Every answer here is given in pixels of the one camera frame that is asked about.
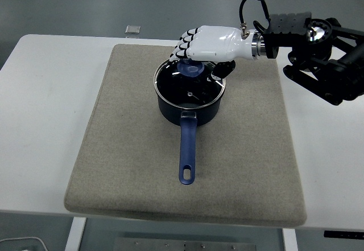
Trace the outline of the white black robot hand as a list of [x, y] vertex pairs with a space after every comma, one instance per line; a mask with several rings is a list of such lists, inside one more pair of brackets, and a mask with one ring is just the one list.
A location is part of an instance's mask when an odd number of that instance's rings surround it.
[[233, 27], [201, 26], [182, 34], [169, 61], [191, 59], [216, 64], [211, 80], [221, 80], [232, 71], [228, 63], [236, 58], [255, 60], [258, 57], [258, 39], [254, 30], [243, 31]]

